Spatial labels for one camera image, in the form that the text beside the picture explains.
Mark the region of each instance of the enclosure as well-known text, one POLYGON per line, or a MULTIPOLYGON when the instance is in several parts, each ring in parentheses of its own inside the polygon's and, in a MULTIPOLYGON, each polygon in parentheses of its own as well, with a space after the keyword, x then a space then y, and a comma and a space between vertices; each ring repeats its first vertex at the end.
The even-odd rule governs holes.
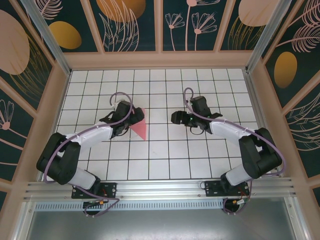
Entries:
POLYGON ((1 1, 1 239, 318 239, 319 26, 319 0, 1 1), (268 129, 286 160, 249 183, 239 214, 202 184, 241 165, 240 148, 172 122, 188 87, 212 113, 268 129), (115 92, 145 128, 81 149, 78 168, 120 199, 86 218, 87 200, 36 163, 53 133, 112 112, 115 92))

